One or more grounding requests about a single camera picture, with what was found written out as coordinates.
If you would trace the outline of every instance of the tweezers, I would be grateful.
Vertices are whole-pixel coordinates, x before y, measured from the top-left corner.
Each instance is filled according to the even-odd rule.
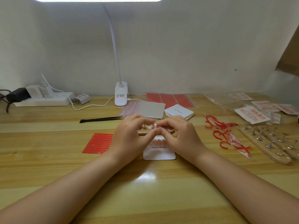
[[[99,118],[99,119],[82,119],[80,120],[80,123],[85,123],[85,122],[102,122],[102,121],[111,121],[111,120],[120,120],[123,119],[122,116],[117,116],[117,117],[106,117],[106,118]]]

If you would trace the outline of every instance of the person's right hand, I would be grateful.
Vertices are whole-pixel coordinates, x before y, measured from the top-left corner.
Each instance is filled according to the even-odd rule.
[[[197,158],[205,151],[208,151],[197,135],[193,124],[182,116],[161,120],[157,123],[157,126],[170,147],[194,165]],[[166,129],[175,129],[177,131],[176,137],[173,137]]]

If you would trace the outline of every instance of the table surface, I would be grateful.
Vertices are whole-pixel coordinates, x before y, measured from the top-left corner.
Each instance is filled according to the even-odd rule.
[[[255,101],[271,98],[249,93]],[[228,122],[225,113],[203,95],[189,95],[196,108],[189,121],[204,144],[242,168],[299,197],[299,164],[277,164],[237,130],[237,138],[252,146],[253,159],[235,149],[223,150],[213,131],[202,130],[205,116]],[[93,97],[105,104],[110,97]],[[105,107],[74,111],[67,107],[15,107],[5,113],[0,103],[0,209],[77,169],[96,154],[83,154],[94,133],[113,133],[120,121],[79,124],[80,119],[118,116],[111,101]],[[234,112],[230,120],[244,124]],[[297,118],[282,114],[284,129],[299,139]],[[171,161],[138,157],[117,173],[78,214],[74,223],[247,223],[225,196],[198,169],[179,155]]]

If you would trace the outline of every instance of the desk lamp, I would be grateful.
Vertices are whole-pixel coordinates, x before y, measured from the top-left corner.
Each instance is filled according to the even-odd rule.
[[[37,0],[40,2],[158,2],[161,0]],[[114,30],[112,25],[112,19],[111,16],[104,5],[104,10],[108,16],[110,30],[111,30],[111,36],[112,36],[112,43],[114,48],[114,55],[115,55],[115,61],[116,66],[119,74],[119,82],[116,83],[115,86],[115,106],[117,108],[123,108],[127,104],[127,95],[128,95],[128,84],[121,80],[121,72],[119,70],[119,64],[118,64],[118,56],[116,51],[116,44],[115,44],[115,37],[114,37]]]

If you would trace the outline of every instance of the power strip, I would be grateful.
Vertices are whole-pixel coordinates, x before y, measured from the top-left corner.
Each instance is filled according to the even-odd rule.
[[[42,106],[68,106],[70,100],[75,98],[74,93],[54,93],[54,98],[29,98],[27,100],[14,103],[17,107],[42,107]]]

